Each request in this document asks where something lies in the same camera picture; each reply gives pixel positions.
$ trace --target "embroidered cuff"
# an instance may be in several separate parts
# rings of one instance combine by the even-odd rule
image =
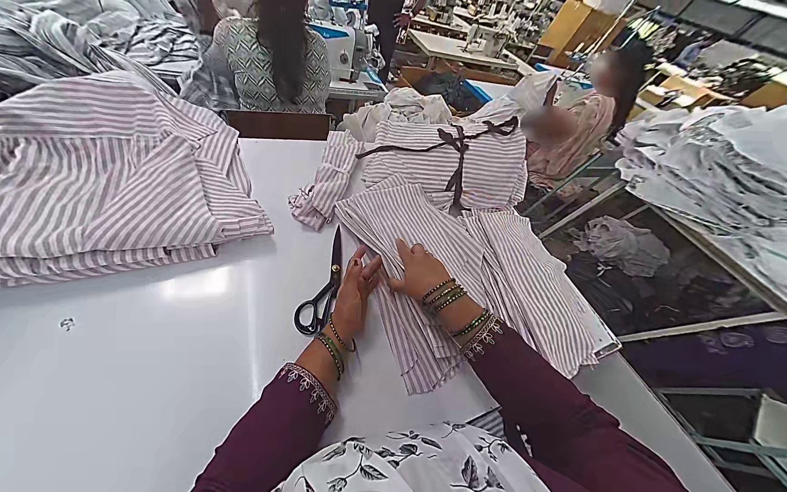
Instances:
[[[311,390],[308,393],[309,403],[317,402],[317,413],[325,413],[323,422],[329,424],[332,422],[333,417],[336,416],[338,407],[336,402],[327,393],[320,381],[317,380],[314,374],[311,374],[307,369],[293,363],[284,364],[281,371],[278,373],[278,378],[287,376],[287,383],[299,381],[299,390]]]
[[[503,321],[496,316],[475,333],[466,345],[460,348],[460,353],[471,361],[475,356],[485,354],[489,345],[494,344],[494,333],[503,334]]]

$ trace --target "pink garment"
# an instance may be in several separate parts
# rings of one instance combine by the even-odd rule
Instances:
[[[573,138],[549,149],[530,143],[527,146],[527,176],[534,185],[553,189],[585,162],[612,124],[615,99],[592,91],[568,109],[578,118]],[[575,186],[568,185],[558,193],[566,196],[575,191]]]

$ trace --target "woman's long black hair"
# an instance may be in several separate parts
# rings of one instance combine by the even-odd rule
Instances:
[[[618,76],[618,95],[615,97],[615,114],[609,126],[608,139],[618,134],[637,101],[639,88],[645,83],[645,66],[651,63],[651,48],[642,40],[633,39],[624,48],[611,51],[615,56],[613,67]]]
[[[306,0],[258,0],[257,37],[272,53],[272,80],[278,95],[296,102],[305,83],[310,33],[305,28]]]

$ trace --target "white floral fabric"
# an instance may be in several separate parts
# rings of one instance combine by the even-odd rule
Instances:
[[[549,492],[507,442],[465,424],[350,438],[297,466],[275,492]]]

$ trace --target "purple fabric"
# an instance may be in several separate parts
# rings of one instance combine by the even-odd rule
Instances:
[[[472,363],[535,459],[522,457],[552,492],[683,492],[672,469],[618,428],[509,328]],[[193,492],[268,492],[317,451],[326,427],[301,377],[283,371],[235,425]]]

